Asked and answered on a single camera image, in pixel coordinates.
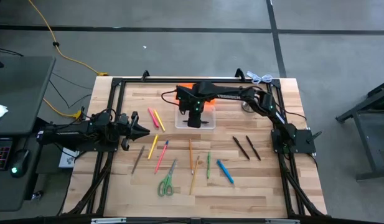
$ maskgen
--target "clear plastic container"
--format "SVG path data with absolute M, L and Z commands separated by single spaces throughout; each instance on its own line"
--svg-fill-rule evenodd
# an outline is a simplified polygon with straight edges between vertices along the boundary
M 178 107 L 175 109 L 175 127 L 178 129 L 196 129 L 188 127 L 187 120 L 189 118 L 189 111 L 181 114 Z M 215 128 L 215 107 L 214 105 L 204 105 L 204 111 L 201 116 L 202 125 L 199 129 L 214 129 Z

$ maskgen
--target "blue pencil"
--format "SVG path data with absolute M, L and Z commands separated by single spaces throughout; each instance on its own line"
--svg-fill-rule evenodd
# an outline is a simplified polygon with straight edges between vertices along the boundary
M 217 160 L 217 164 L 219 167 L 221 167 L 222 171 L 225 173 L 225 175 L 228 177 L 229 181 L 233 184 L 234 181 L 232 179 L 232 177 L 230 176 L 228 170 L 225 168 L 225 166 L 221 163 L 220 160 Z

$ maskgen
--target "scissors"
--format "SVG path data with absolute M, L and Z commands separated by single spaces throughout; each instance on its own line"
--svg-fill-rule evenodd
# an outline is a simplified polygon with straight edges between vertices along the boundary
M 174 188 L 172 187 L 172 184 L 171 184 L 171 177 L 172 177 L 172 172 L 175 169 L 176 162 L 177 160 L 174 159 L 174 162 L 172 163 L 171 169 L 169 170 L 166 178 L 164 178 L 159 184 L 159 188 L 157 189 L 157 192 L 160 197 L 164 195 L 171 196 L 174 194 Z

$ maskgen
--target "scissor blade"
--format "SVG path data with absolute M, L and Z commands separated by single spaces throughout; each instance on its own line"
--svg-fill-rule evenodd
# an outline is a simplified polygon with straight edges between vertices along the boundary
M 172 172 L 174 171 L 176 163 L 177 163 L 177 159 L 174 159 L 174 162 L 172 163 L 171 169 L 169 170 L 169 173 L 168 173 L 169 175 L 171 175 Z

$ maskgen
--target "pink pencil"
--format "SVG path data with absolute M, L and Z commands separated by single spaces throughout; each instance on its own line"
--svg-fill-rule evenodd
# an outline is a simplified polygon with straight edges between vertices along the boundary
M 150 116 L 152 116 L 153 123 L 154 123 L 155 127 L 159 128 L 159 123 L 157 122 L 156 118 L 154 117 L 153 111 L 150 108 L 148 108 L 148 110 L 149 110 Z
M 156 174 L 156 173 L 157 173 L 157 170 L 159 170 L 159 166 L 160 166 L 160 163 L 161 163 L 161 159 L 162 159 L 162 157 L 164 156 L 164 152 L 166 151 L 167 146 L 168 146 L 168 140 L 166 141 L 166 144 L 164 145 L 164 149 L 163 149 L 162 152 L 161 152 L 159 162 L 157 163 L 157 166 L 156 166 L 156 170 L 154 170 L 154 174 Z

